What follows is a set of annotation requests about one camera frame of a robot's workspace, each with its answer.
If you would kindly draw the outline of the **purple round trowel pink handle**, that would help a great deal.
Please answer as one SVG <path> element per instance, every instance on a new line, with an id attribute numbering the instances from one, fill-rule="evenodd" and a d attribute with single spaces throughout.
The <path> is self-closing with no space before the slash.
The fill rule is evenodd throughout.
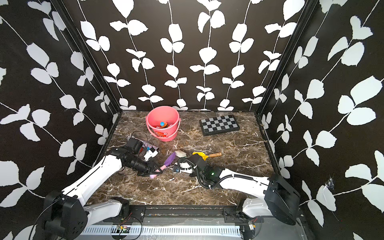
<path id="1" fill-rule="evenodd" d="M 168 158 L 167 160 L 164 162 L 164 164 L 161 166 L 161 167 L 158 167 L 158 166 L 155 166 L 155 170 L 154 170 L 154 174 L 151 174 L 150 175 L 150 178 L 151 179 L 154 179 L 157 175 L 160 175 L 163 173 L 163 170 L 170 166 L 171 163 L 175 160 L 175 157 L 176 157 L 176 152 L 173 152 Z"/>

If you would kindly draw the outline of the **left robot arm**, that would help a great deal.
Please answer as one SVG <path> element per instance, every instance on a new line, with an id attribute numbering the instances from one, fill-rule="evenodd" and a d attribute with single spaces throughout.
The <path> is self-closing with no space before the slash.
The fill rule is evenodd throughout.
<path id="1" fill-rule="evenodd" d="M 87 205 L 99 187 L 121 168 L 127 167 L 140 177 L 157 176 L 164 167 L 155 161 L 139 158 L 143 143 L 135 138 L 120 148 L 110 149 L 103 159 L 75 183 L 62 191 L 53 191 L 45 198 L 44 209 L 32 226 L 28 238 L 41 228 L 44 239 L 60 237 L 74 240 L 86 227 L 110 218 L 132 219 L 129 201 L 117 197 L 101 204 Z"/>

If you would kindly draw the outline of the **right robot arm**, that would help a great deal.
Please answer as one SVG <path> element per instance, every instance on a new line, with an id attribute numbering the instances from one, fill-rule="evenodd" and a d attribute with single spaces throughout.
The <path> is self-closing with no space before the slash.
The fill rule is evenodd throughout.
<path id="1" fill-rule="evenodd" d="M 192 155 L 178 159 L 181 172 L 196 177 L 200 186 L 208 190 L 234 190 L 248 196 L 238 206 L 239 215 L 249 219 L 272 216 L 294 226 L 299 212 L 300 194 L 282 176 L 255 177 L 236 173 L 227 168 L 212 167 L 203 157 Z"/>

